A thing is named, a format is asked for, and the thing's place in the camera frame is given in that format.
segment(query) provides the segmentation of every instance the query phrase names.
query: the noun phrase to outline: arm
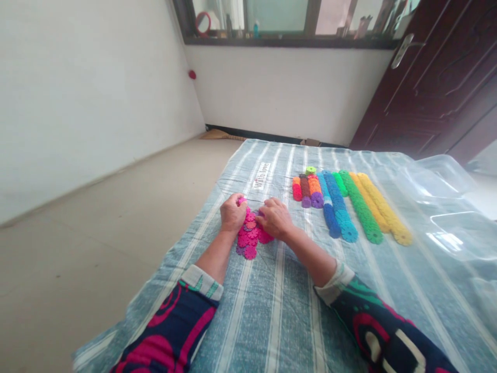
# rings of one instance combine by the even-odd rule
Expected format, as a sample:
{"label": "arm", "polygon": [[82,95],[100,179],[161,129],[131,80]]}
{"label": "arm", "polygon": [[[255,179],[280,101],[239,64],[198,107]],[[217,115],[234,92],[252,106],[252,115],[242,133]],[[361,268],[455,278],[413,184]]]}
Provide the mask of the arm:
{"label": "arm", "polygon": [[414,324],[398,315],[344,263],[331,257],[291,222],[276,198],[260,208],[257,220],[266,232],[284,241],[307,268],[323,302],[332,308],[358,345],[372,371],[435,373],[456,369]]}
{"label": "arm", "polygon": [[237,206],[242,196],[233,194],[221,206],[220,232],[111,372],[189,370],[223,293],[229,252],[246,214],[246,202]]}

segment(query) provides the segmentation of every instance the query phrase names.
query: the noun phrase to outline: patterned sleeve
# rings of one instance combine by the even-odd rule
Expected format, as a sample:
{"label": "patterned sleeve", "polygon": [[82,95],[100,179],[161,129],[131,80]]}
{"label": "patterned sleeve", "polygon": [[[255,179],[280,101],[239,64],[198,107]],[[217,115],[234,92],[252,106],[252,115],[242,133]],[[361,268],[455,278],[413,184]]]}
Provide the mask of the patterned sleeve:
{"label": "patterned sleeve", "polygon": [[222,293],[222,285],[192,265],[111,372],[188,371]]}
{"label": "patterned sleeve", "polygon": [[351,333],[370,371],[456,372],[412,321],[398,315],[340,261],[330,281],[314,289]]}

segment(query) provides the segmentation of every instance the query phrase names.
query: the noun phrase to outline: door handle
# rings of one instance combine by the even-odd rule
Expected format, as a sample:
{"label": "door handle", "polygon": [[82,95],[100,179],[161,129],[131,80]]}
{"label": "door handle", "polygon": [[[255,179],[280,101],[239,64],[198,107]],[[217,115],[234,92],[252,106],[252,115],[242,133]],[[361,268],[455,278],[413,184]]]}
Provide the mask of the door handle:
{"label": "door handle", "polygon": [[404,38],[404,41],[402,42],[402,45],[399,48],[399,51],[395,55],[395,58],[393,59],[391,68],[395,69],[399,67],[402,59],[404,58],[405,52],[409,47],[424,47],[426,43],[423,42],[412,42],[414,39],[414,34],[408,34]]}

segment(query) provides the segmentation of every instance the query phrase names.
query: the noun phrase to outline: bottle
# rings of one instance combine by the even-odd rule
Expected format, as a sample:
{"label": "bottle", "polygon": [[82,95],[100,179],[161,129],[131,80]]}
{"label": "bottle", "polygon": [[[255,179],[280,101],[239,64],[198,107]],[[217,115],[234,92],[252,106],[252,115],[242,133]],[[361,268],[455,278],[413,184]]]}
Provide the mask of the bottle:
{"label": "bottle", "polygon": [[233,27],[231,26],[231,17],[229,14],[226,15],[226,31],[228,33],[228,39],[233,37]]}
{"label": "bottle", "polygon": [[255,20],[254,23],[254,39],[259,38],[259,21]]}

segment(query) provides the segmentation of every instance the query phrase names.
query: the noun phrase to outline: striped blanket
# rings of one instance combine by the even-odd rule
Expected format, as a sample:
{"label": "striped blanket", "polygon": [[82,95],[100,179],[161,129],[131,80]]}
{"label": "striped blanket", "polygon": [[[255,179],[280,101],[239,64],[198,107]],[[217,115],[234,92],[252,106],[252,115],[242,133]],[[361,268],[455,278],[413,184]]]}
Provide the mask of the striped blanket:
{"label": "striped blanket", "polygon": [[[75,352],[74,369],[102,372],[117,361],[216,235],[221,203],[242,192],[252,209],[270,196],[280,198],[297,226],[411,319],[461,372],[497,371],[496,336],[489,331],[471,284],[475,277],[497,279],[495,266],[459,262],[427,235],[434,229],[430,216],[474,208],[465,200],[425,206],[405,196],[395,176],[408,162],[412,160],[400,153],[246,141],[229,160],[200,214],[129,304],[125,320]],[[359,239],[332,239],[323,210],[303,209],[291,196],[292,177],[308,165],[368,174],[413,233],[413,245],[400,246],[391,235],[380,245],[371,244],[349,198],[347,209]],[[476,233],[484,235],[485,227]],[[221,305],[193,362],[194,372],[367,370],[352,339],[320,303],[311,279],[284,243],[259,244],[253,261],[233,250],[224,286]]]}

